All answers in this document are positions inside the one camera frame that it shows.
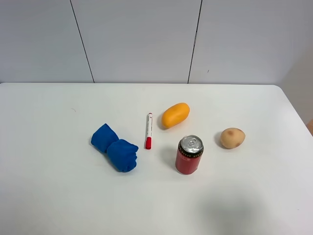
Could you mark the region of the red capped white marker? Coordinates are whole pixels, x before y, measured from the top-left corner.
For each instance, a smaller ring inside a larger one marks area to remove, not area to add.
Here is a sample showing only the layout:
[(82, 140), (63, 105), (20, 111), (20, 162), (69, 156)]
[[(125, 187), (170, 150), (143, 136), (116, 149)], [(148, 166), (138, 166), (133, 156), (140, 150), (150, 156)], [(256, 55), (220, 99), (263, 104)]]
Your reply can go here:
[(147, 115), (147, 122), (146, 122), (145, 149), (151, 149), (152, 147), (152, 127), (153, 127), (153, 114), (149, 113)]

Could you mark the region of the red soda can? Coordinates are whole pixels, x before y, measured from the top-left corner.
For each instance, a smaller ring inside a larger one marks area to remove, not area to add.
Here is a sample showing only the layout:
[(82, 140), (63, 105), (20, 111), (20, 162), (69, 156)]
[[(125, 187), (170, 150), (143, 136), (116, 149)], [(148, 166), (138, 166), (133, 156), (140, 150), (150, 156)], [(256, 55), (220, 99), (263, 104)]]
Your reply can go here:
[(183, 137), (178, 144), (175, 166), (178, 172), (184, 175), (194, 173), (199, 166), (204, 152), (202, 140), (195, 135)]

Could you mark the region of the brown potato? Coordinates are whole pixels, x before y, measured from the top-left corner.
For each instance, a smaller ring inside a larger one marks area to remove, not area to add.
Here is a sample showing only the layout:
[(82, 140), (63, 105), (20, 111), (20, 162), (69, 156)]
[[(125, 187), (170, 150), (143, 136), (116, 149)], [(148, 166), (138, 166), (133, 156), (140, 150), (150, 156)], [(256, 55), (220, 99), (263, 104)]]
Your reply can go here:
[(220, 135), (220, 142), (223, 147), (233, 149), (239, 147), (245, 140), (245, 133), (238, 128), (227, 128)]

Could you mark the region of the orange yellow mango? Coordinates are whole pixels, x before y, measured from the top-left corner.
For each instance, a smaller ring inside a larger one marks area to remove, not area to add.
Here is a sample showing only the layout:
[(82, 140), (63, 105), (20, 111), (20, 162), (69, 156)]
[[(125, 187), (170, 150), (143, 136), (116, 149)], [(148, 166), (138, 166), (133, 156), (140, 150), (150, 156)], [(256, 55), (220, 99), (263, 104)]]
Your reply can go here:
[(161, 124), (165, 129), (169, 129), (186, 120), (189, 113), (190, 107), (186, 103), (178, 103), (163, 113)]

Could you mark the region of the blue crumpled cloth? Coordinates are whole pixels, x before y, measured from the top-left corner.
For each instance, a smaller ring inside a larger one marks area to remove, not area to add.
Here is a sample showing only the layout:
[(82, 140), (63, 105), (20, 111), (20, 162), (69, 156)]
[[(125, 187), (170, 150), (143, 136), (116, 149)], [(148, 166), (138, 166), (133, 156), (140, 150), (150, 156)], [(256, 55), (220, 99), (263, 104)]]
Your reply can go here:
[(107, 155), (116, 170), (129, 172), (136, 167), (138, 146), (120, 139), (107, 124), (102, 125), (92, 135), (91, 144)]

